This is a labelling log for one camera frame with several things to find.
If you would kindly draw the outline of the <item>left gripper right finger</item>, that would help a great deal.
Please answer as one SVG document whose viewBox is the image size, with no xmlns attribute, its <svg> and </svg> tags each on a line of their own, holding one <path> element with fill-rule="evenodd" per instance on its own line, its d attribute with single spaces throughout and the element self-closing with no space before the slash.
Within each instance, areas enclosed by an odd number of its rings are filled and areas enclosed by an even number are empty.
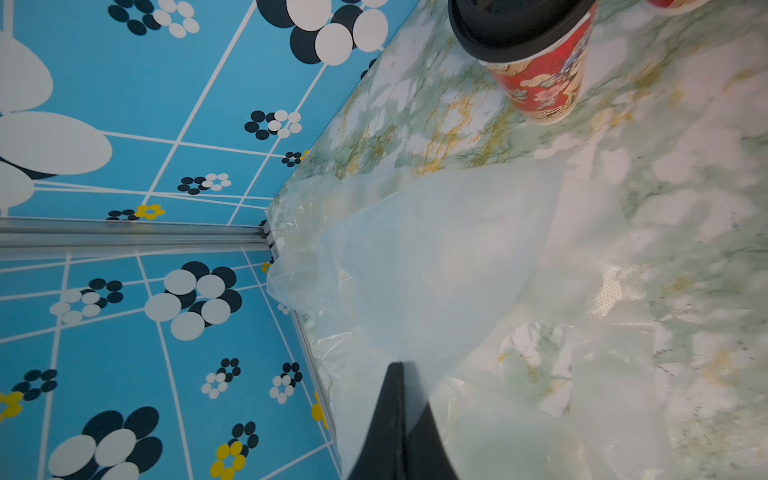
<svg viewBox="0 0 768 480">
<path fill-rule="evenodd" d="M 456 480 L 415 363 L 404 363 L 405 466 L 408 479 Z"/>
</svg>

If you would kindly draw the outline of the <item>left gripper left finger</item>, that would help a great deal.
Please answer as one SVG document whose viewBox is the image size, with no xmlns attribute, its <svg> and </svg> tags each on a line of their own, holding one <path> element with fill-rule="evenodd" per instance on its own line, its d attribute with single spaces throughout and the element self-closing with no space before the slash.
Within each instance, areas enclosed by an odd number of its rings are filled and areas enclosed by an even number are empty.
<svg viewBox="0 0 768 480">
<path fill-rule="evenodd" d="M 386 370 L 365 441 L 349 479 L 407 478 L 404 407 L 404 366 L 395 362 Z"/>
</svg>

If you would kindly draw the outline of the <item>clear plastic carrier bag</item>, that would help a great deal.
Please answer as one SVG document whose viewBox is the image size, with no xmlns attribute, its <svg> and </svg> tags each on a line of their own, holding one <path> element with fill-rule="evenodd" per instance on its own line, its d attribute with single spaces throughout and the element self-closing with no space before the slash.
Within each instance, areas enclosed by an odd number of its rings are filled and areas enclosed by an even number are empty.
<svg viewBox="0 0 768 480">
<path fill-rule="evenodd" d="M 506 315 L 582 325 L 634 253 L 611 185 L 561 160 L 316 176 L 268 222 L 268 292 L 311 319 L 341 435 L 368 427 L 389 364 L 418 414 Z"/>
</svg>

